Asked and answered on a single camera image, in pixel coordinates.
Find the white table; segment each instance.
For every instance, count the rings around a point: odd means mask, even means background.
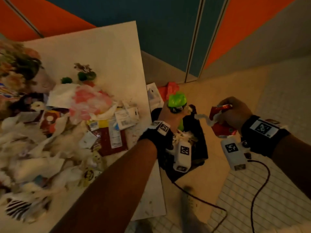
[[[89,64],[97,74],[95,83],[98,86],[108,94],[114,95],[116,99],[136,103],[140,113],[140,122],[135,127],[126,130],[128,147],[129,149],[133,147],[138,136],[151,123],[141,51],[134,21],[37,39],[26,42],[25,46],[40,53],[43,66],[57,83],[63,77],[71,77],[74,82],[77,80],[77,71],[73,68],[74,63]],[[111,164],[123,154],[124,152],[108,156],[108,163]],[[74,189],[55,196],[48,214],[30,225],[10,219],[3,214],[1,208],[0,232],[47,233],[82,192],[83,189]],[[159,165],[156,162],[132,220],[165,214]]]

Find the teal wall panel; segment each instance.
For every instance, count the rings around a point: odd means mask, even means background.
[[[205,0],[189,73],[198,77],[225,0]]]
[[[47,0],[97,27],[137,22],[143,51],[186,71],[200,0]]]

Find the grey wall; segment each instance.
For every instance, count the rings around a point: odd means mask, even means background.
[[[296,0],[203,70],[208,78],[311,54],[311,0]]]

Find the wristband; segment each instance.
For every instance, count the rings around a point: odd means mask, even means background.
[[[159,153],[165,152],[165,149],[170,148],[173,144],[173,132],[169,128],[170,125],[164,121],[154,121],[138,140],[152,141],[159,156]]]
[[[280,140],[290,134],[286,129],[280,129],[256,115],[252,115],[243,124],[241,133],[252,152],[269,158]]]

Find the pile of trash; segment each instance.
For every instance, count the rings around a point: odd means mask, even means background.
[[[33,223],[53,196],[85,188],[105,168],[103,156],[127,150],[125,129],[138,107],[98,88],[89,65],[76,63],[78,84],[45,73],[40,55],[0,42],[0,205],[13,219]]]

